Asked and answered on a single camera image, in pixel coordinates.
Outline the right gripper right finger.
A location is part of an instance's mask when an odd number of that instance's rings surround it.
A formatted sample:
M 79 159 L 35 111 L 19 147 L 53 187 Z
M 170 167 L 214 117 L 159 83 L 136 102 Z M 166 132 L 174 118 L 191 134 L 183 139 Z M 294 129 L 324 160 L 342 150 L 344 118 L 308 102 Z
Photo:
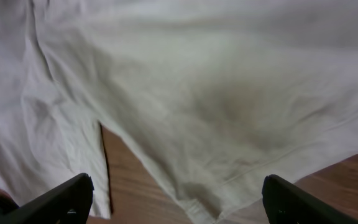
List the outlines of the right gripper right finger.
M 262 202 L 270 224 L 358 224 L 278 175 L 264 179 Z

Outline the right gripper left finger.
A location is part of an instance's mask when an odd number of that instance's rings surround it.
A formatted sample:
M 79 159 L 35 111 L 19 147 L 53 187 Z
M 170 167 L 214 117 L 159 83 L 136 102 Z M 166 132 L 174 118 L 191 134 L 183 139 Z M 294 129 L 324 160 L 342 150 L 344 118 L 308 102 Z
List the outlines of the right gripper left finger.
M 0 224 L 85 224 L 93 203 L 93 182 L 81 173 L 6 214 Z

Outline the beige khaki shorts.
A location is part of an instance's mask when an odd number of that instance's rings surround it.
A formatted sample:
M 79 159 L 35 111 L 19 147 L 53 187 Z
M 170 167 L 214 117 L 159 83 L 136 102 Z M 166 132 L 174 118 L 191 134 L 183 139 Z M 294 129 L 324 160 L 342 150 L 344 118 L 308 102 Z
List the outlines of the beige khaki shorts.
M 109 218 L 101 126 L 194 223 L 358 154 L 358 1 L 0 1 L 0 188 Z

